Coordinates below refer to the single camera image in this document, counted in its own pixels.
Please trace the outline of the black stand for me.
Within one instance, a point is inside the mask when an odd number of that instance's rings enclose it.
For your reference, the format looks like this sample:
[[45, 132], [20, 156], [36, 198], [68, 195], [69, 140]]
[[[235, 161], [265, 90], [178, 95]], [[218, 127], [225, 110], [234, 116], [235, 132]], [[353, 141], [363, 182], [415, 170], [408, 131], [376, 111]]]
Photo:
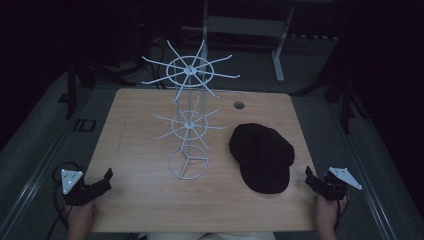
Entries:
[[370, 115], [360, 97], [354, 93], [354, 83], [351, 76], [337, 74], [329, 79], [329, 84], [325, 100], [329, 103], [336, 103], [339, 98], [342, 98], [340, 124], [344, 132], [349, 134], [349, 119], [354, 117], [351, 107], [354, 107], [361, 117], [369, 118]]
[[124, 80], [117, 74], [113, 73], [111, 70], [96, 63], [94, 60], [88, 57], [71, 57], [67, 61], [67, 93], [65, 94], [65, 100], [67, 103], [67, 119], [72, 117], [77, 107], [76, 80], [80, 79], [80, 81], [83, 84], [86, 84], [89, 88], [92, 88], [95, 85], [95, 80], [88, 76], [88, 71], [90, 68], [93, 68], [94, 70], [105, 75], [113, 82], [124, 86], [134, 86], [134, 83]]

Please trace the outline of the person's left hand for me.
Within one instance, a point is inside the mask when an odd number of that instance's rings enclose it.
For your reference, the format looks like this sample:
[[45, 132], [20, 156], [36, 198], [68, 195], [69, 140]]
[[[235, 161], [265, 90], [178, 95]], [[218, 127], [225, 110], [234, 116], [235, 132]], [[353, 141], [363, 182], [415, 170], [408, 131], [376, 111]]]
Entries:
[[92, 200], [82, 206], [65, 206], [68, 225], [67, 240], [86, 240], [91, 231], [95, 201]]

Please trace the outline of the black cap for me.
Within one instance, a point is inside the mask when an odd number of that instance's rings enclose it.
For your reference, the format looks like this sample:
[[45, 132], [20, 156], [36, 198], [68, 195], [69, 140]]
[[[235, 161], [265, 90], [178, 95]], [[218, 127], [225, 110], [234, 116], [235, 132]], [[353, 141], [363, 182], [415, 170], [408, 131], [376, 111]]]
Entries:
[[240, 124], [233, 131], [229, 148], [251, 190], [279, 194], [287, 189], [295, 151], [276, 130], [256, 123]]

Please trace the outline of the person's right hand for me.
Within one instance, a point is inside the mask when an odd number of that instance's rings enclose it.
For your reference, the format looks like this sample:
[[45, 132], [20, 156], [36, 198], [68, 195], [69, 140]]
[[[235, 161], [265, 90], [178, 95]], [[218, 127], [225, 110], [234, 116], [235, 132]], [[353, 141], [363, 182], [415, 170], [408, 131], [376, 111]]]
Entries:
[[347, 203], [347, 196], [340, 201], [327, 201], [320, 194], [316, 195], [314, 221], [320, 240], [336, 240], [335, 225]]

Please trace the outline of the black floor socket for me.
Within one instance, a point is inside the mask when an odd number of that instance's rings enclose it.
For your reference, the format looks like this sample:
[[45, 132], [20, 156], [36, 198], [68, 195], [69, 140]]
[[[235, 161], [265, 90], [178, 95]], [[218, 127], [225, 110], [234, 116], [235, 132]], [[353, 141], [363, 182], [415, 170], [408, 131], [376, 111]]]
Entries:
[[78, 119], [73, 127], [73, 132], [93, 132], [96, 124], [96, 120]]

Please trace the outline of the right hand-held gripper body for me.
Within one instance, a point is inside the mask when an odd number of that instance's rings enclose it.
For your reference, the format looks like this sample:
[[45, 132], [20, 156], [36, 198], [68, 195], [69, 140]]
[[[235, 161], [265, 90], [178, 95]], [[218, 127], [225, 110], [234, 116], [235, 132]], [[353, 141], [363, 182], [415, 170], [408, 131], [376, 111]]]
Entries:
[[347, 193], [348, 186], [358, 190], [362, 189], [362, 185], [347, 168], [330, 167], [325, 175], [325, 187], [322, 196], [327, 201], [342, 200]]

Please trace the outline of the white wire hat rack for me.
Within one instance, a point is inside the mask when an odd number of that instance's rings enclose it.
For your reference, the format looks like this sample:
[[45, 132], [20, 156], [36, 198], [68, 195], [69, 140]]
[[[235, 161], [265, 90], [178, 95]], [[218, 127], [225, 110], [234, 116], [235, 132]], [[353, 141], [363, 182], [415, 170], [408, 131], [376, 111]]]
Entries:
[[232, 55], [209, 61], [203, 56], [203, 50], [206, 48], [205, 41], [201, 42], [195, 55], [180, 55], [170, 42], [167, 44], [175, 54], [175, 58], [170, 62], [164, 63], [142, 57], [148, 63], [165, 68], [163, 77], [143, 81], [143, 84], [155, 84], [162, 89], [164, 89], [164, 80], [173, 84], [175, 96], [172, 98], [172, 102], [175, 106], [175, 115], [165, 117], [154, 114], [154, 117], [170, 124], [170, 131], [159, 136], [158, 139], [171, 135], [181, 141], [168, 158], [168, 168], [179, 179], [193, 180], [202, 176], [209, 165], [209, 157], [205, 152], [205, 149], [209, 150], [209, 146], [205, 142], [204, 136], [211, 129], [223, 129], [222, 126], [209, 124], [208, 118], [217, 113], [220, 107], [210, 112], [206, 111], [207, 95], [218, 98], [208, 84], [215, 77], [237, 79], [239, 75], [217, 73], [214, 64], [224, 62]]

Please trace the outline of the white metal desk frame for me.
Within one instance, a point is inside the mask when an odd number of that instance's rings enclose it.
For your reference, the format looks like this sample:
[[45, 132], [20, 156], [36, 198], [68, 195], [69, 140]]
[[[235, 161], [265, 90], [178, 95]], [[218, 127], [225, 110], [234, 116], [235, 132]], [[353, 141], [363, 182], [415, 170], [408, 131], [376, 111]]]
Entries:
[[331, 0], [277, 0], [278, 3], [286, 5], [287, 13], [283, 20], [255, 19], [247, 17], [219, 16], [213, 15], [209, 11], [212, 1], [203, 1], [203, 22], [201, 56], [208, 58], [208, 34], [224, 33], [246, 36], [276, 37], [278, 45], [271, 51], [271, 59], [277, 83], [284, 83], [286, 78], [281, 63], [281, 53], [288, 38], [289, 29], [295, 10], [302, 4], [322, 4], [331, 3]]

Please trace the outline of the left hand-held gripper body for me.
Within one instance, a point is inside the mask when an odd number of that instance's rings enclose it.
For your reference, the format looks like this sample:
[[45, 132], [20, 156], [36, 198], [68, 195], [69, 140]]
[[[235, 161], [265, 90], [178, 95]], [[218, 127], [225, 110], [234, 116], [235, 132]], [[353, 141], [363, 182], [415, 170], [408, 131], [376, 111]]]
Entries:
[[93, 185], [86, 185], [82, 171], [61, 170], [62, 194], [67, 205], [82, 206], [99, 196]]

